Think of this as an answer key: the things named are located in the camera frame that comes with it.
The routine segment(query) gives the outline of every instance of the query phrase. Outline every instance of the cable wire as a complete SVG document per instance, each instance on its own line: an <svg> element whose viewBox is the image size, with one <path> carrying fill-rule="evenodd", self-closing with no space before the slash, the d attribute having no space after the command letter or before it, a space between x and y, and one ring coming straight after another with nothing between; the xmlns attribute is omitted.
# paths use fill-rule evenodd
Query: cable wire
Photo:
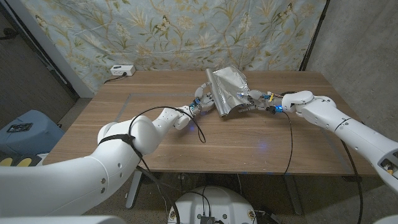
<svg viewBox="0 0 398 224"><path fill-rule="evenodd" d="M168 221L168 220L169 220L169 213L167 212L167 202L166 202L166 199L164 199L164 197L163 197L163 195L162 195L162 192L160 192L159 186L157 186L157 189L159 190L159 193L160 193L160 195L161 195L162 198L163 198L164 207L165 207L165 211L166 211L166 221Z"/></svg>
<svg viewBox="0 0 398 224"><path fill-rule="evenodd" d="M292 122L290 121L290 117L287 115L285 111L283 111L284 114L286 114L287 119L289 120L289 126L290 126L290 138L292 140L292 149L290 150L290 158L289 158L289 163L287 164L286 170L284 172L284 175L286 174L287 170L289 169L290 162L292 160L292 154L293 154L293 131L292 131Z"/></svg>
<svg viewBox="0 0 398 224"><path fill-rule="evenodd" d="M357 224L360 224L361 221L362 221L362 213L363 213L363 195L362 195L361 181L360 181L360 179L359 179L358 171L356 170L354 160L353 160L353 158L351 157L351 154L349 153L349 150L348 150L348 148L347 148L346 143L345 143L343 140L341 140L341 143L343 143L343 146L344 146L344 149L345 149L346 152L347 152L349 161L351 162L351 165L353 166L354 174L355 174L355 179L356 179L356 183L358 184L358 191L359 191L359 215L358 215L358 222L357 222Z"/></svg>
<svg viewBox="0 0 398 224"><path fill-rule="evenodd" d="M192 113L191 107L189 107L189 113L192 115L192 118L193 118L192 120L195 120L195 115ZM201 137L200 137L199 129L198 129L198 136L199 136L200 141L203 142L203 141L201 140Z"/></svg>
<svg viewBox="0 0 398 224"><path fill-rule="evenodd" d="M193 194L201 195L201 196L202 196L202 198L206 199L206 201L207 201L207 204L208 204L208 206L209 206L209 217L211 217L211 208L210 208L210 202L209 202L209 200L206 198L206 196L204 196L204 195L203 195L203 194L201 194L201 193L198 193L198 192L192 192L192 191L185 192L185 193L193 193ZM205 201L203 201L203 214L205 214Z"/></svg>
<svg viewBox="0 0 398 224"><path fill-rule="evenodd" d="M241 189L241 195L243 195L243 193L242 193L241 179L239 178L239 174L236 174L236 175L238 176L239 189Z"/></svg>
<svg viewBox="0 0 398 224"><path fill-rule="evenodd" d="M182 192L183 192L183 189L182 189L182 173L180 173L180 183L181 183L181 194L182 194Z"/></svg>
<svg viewBox="0 0 398 224"><path fill-rule="evenodd" d="M286 91L280 94L280 96L284 96L286 94L292 94L292 93L296 93L295 91Z"/></svg>
<svg viewBox="0 0 398 224"><path fill-rule="evenodd" d="M121 76L116 77L116 78L111 78L110 80L106 80L106 81L104 82L104 84L107 83L107 82L110 82L110 81L115 81L115 80L121 79L121 78L123 78L123 77L126 77L126 75L127 75L127 72L123 72L123 74L122 74Z"/></svg>
<svg viewBox="0 0 398 224"><path fill-rule="evenodd" d="M178 191L180 191L180 189L178 189L178 188L176 188L176 187L172 187L172 186L170 186L169 184L166 184L166 183L163 183L163 182L161 182L161 184L162 184L162 185L164 185L165 187L168 187L168 188L170 188L170 189L173 189L173 190L178 190Z"/></svg>
<svg viewBox="0 0 398 224"><path fill-rule="evenodd" d="M138 157L140 157L141 161L144 163L144 165L145 165L145 168L146 168L146 169L147 169L149 172L151 172L151 173L152 173L152 171L150 171L150 169L149 169L149 167L148 167L147 163L145 162L144 158L142 158L142 156L138 156Z"/></svg>
<svg viewBox="0 0 398 224"><path fill-rule="evenodd" d="M160 180L158 180L152 173L150 173L148 170L143 169L141 166L136 167L137 170L141 171L143 174L145 174L148 178L150 178L151 181L153 181L159 188L159 190L162 192L162 195L169 201L169 203L172 205L175 216L177 217L177 224L180 224L180 214L178 212L177 205L173 200L171 200L170 196L166 193L166 191L163 189L162 184Z"/></svg>
<svg viewBox="0 0 398 224"><path fill-rule="evenodd" d="M153 108L150 108L150 109L148 109L148 110L145 110L145 111L139 113L135 118L132 119L132 121L131 121L131 123L130 123L130 125L129 125L129 132L128 132L128 135L131 136L132 124L133 124L133 122L134 122L140 115L143 115L144 113L146 113L146 112L148 112L148 111L151 111L151 110L154 110L154 109L158 109L158 108L173 109L173 110L175 110L175 111L178 111L178 112L180 112L180 113L183 113L183 114L187 115L187 116L188 116L189 118L191 118L191 120L195 123L195 125L197 126L197 128L198 128L200 134L201 134L202 137L203 137L203 140L202 140L202 138L200 138L200 136L199 136L199 140L200 140L202 143L206 143L206 137L205 137L205 135L203 134L203 131L200 129L198 123L193 119L193 116L189 115L187 112L185 112L185 111L183 111L183 110L181 110L181 109L177 109L177 108L174 108L174 107L171 107L171 106L155 106L155 107L153 107Z"/></svg>
<svg viewBox="0 0 398 224"><path fill-rule="evenodd" d="M204 216L205 216L205 200L203 198L205 197L206 187L207 187L207 184L205 185L205 187L203 188L203 192L201 193L201 201L203 202L203 215ZM209 204L209 217L211 217L210 204Z"/></svg>

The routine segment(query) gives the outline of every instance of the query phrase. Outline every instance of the screw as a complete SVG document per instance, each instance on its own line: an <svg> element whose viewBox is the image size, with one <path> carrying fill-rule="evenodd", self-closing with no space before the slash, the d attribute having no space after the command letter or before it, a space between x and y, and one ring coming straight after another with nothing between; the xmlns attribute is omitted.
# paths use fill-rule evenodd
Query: screw
<svg viewBox="0 0 398 224"><path fill-rule="evenodd" d="M174 218L175 218L175 212L172 211L172 212L170 212L170 219L171 219L171 220L174 220Z"/></svg>
<svg viewBox="0 0 398 224"><path fill-rule="evenodd" d="M250 218L250 220L253 220L254 217L256 217L256 214L254 213L254 211L249 210L249 211L248 211L248 217Z"/></svg>

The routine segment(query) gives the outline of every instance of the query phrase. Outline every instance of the wooden table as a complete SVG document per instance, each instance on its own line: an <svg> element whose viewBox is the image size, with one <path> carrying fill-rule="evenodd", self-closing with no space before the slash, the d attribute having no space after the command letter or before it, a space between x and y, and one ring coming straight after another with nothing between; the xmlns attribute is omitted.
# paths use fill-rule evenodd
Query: wooden table
<svg viewBox="0 0 398 224"><path fill-rule="evenodd" d="M337 107L358 119L333 87L318 72L245 72L252 90L310 90L331 97ZM100 89L44 164L91 154L97 146L97 133L112 121L131 119L153 106L189 105L195 90L207 82L205 72L136 72ZM155 119L161 109L146 113ZM295 114L289 114L293 129L293 156L288 173L304 175L352 174L351 164L340 140ZM198 117L206 136L199 141L191 122L185 129L171 129L158 149L144 156L153 171L221 172L243 174L282 174L290 156L290 129L285 114L264 111L238 113L220 118L216 109ZM374 175L370 164L352 151L358 172Z"/></svg>

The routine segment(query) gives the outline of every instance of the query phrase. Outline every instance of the black strap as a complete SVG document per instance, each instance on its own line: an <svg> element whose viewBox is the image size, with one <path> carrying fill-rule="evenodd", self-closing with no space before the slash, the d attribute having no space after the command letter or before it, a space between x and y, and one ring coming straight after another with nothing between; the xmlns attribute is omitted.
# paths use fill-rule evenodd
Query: black strap
<svg viewBox="0 0 398 224"><path fill-rule="evenodd" d="M142 154L141 152L139 152L133 145L132 140L134 140L136 137L134 136L130 136L128 134L115 134L112 136L108 136L106 138L103 138L98 145L100 145L102 142L106 142L109 140L115 140L115 139L120 139L123 142L129 144L132 147L132 150L134 150L134 152L136 152L136 154L139 156L140 159L142 159Z"/></svg>

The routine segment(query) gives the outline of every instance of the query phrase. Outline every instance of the black cable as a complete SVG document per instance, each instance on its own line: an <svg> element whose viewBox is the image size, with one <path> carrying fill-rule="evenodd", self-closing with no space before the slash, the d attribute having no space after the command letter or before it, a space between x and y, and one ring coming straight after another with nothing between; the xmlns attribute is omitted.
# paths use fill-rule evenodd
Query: black cable
<svg viewBox="0 0 398 224"><path fill-rule="evenodd" d="M239 174L236 174L236 176L238 177L239 189L240 189L240 191L241 191L241 195L243 195L241 179L239 178Z"/></svg>
<svg viewBox="0 0 398 224"><path fill-rule="evenodd" d="M313 46L315 45L315 41L317 40L318 33L319 33L320 29L321 29L322 22L323 22L323 20L324 20L324 18L326 16L326 10L328 9L329 3L330 3L330 0L326 0L325 7L323 8L323 11L322 11L321 16L319 18L317 28L315 29L315 32L312 35L312 39L311 39L310 44L308 46L308 49L307 49L307 51L306 51L306 53L304 55L304 58L303 58L302 63L300 65L299 71L305 71L305 69L307 68L307 63L310 60L312 49L313 49Z"/></svg>
<svg viewBox="0 0 398 224"><path fill-rule="evenodd" d="M189 191L189 192L185 192L185 193L193 193L193 194L201 195L202 198L206 199L207 204L208 204L208 206L209 206L209 217L211 217L210 202L209 202L209 200L206 198L206 196L204 196L203 194L198 193L198 192L191 192L191 191ZM204 202L204 201L203 201L203 216L205 216L205 202Z"/></svg>
<svg viewBox="0 0 398 224"><path fill-rule="evenodd" d="M203 136L203 140L201 139L200 136L199 136L199 140L200 140L202 143L206 143L206 137L205 137L205 135L203 134L203 131L200 129L198 123L193 119L193 117L192 117L191 115L189 115L187 112L185 112L185 111L183 111L183 110L181 110L181 109L177 109L177 108L171 107L171 106L155 106L155 107L153 107L153 108L151 108L151 109L148 109L148 110L145 110L145 111L139 113L139 114L131 121L130 126L129 126L128 135L131 136L132 124L133 124L133 122L134 122L140 115L142 115L142 114L144 114L144 113L146 113L146 112L148 112L148 111L151 111L151 110L154 110L154 109L158 109L158 108L173 109L173 110L175 110L175 111L178 111L178 112L180 112L180 113L183 113L183 114L187 115L187 116L188 116L189 118L191 118L191 120L195 123L195 125L198 127L198 130L199 130L200 134Z"/></svg>
<svg viewBox="0 0 398 224"><path fill-rule="evenodd" d="M205 199L203 199L203 198L205 197L206 187L207 187L207 185L205 185L205 187L203 188L203 192L201 193L201 201L203 202L203 215L205 215ZM209 204L209 217L211 217L210 204Z"/></svg>
<svg viewBox="0 0 398 224"><path fill-rule="evenodd" d="M146 168L149 172L151 172L150 169L149 169L149 167L148 167L148 165L147 165L147 163L145 162L144 158L142 158L142 156L140 156L140 155L138 155L138 157L140 157L141 161L144 163L145 168Z"/></svg>
<svg viewBox="0 0 398 224"><path fill-rule="evenodd" d="M121 78L123 78L123 77L126 77L126 75L127 75L127 72L123 72L123 74L122 74L121 76L116 77L116 78L111 78L110 80L106 80L106 81L104 82L104 84L107 83L107 82L109 82L109 81L115 81L115 80L121 79Z"/></svg>
<svg viewBox="0 0 398 224"><path fill-rule="evenodd" d="M180 183L181 183L181 194L182 194L182 192L183 192L183 189L182 189L182 173L180 173Z"/></svg>
<svg viewBox="0 0 398 224"><path fill-rule="evenodd" d="M141 166L137 166L136 167L137 170L141 171L143 174L145 174L148 178L150 178L151 181L153 181L158 188L160 189L160 191L162 192L162 195L169 201L169 203L172 205L174 212L175 212L175 216L177 217L177 224L180 224L180 214L178 212L178 208L177 205L175 204L175 202L173 200L170 199L169 195L166 193L166 191L163 189L162 183L156 179L156 177L150 173L149 171L143 169Z"/></svg>
<svg viewBox="0 0 398 224"><path fill-rule="evenodd" d="M192 115L192 118L195 119L195 115L192 113L191 107L189 107L189 113ZM199 136L199 139L201 139L199 129L198 129L198 136Z"/></svg>
<svg viewBox="0 0 398 224"><path fill-rule="evenodd" d="M284 114L286 114L287 119L289 120L289 126L290 126L290 138L292 140L292 149L290 150L290 158L289 158L289 163L287 164L286 170L284 172L284 175L286 174L287 170L289 169L290 166L290 162L292 160L292 154L293 154L293 131L292 131L292 122L290 121L290 117L287 115L286 112L283 112Z"/></svg>
<svg viewBox="0 0 398 224"><path fill-rule="evenodd" d="M361 220L362 220L362 213L363 213L363 195L362 195L361 181L360 181L360 179L359 179L358 171L356 170L356 167L355 167L355 164L354 164L354 160L353 160L353 158L351 157L351 154L349 153L349 150L348 150L348 148L347 148L346 143L345 143L343 140L341 140L341 143L343 143L343 146L344 146L344 149L345 149L346 152L347 152L349 161L351 162L351 165L353 166L354 174L355 174L355 179L356 179L356 182L357 182L357 184L358 184L358 191L359 191L359 215L358 215L358 222L357 222L357 224L360 224L360 223L361 223Z"/></svg>
<svg viewBox="0 0 398 224"><path fill-rule="evenodd" d="M296 93L296 92L295 91L286 91L286 92L283 92L283 93L281 93L279 95L284 96L286 94L292 94L292 93Z"/></svg>

